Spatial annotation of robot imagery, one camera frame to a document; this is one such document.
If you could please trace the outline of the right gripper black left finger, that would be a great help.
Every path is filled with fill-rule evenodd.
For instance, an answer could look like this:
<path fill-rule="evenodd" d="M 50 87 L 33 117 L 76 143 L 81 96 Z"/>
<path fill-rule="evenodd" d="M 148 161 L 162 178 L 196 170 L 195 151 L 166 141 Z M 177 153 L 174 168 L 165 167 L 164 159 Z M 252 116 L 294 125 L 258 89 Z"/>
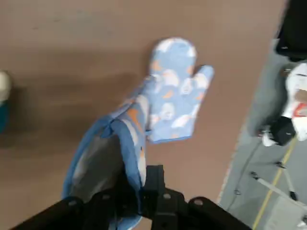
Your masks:
<path fill-rule="evenodd" d="M 131 209 L 136 212 L 138 201 L 134 192 L 108 189 L 98 192 L 88 202 L 69 196 L 27 220 L 13 230 L 107 230 L 111 221 Z"/>

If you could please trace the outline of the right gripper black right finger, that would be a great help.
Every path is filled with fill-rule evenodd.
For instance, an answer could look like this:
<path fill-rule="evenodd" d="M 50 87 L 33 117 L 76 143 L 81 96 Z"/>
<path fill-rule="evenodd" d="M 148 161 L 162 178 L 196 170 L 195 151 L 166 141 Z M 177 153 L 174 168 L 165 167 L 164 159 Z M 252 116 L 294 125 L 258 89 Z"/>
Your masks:
<path fill-rule="evenodd" d="M 146 167 L 141 198 L 141 214 L 152 221 L 152 230 L 250 229 L 205 197 L 197 196 L 187 202 L 181 192 L 167 188 L 163 165 Z"/>

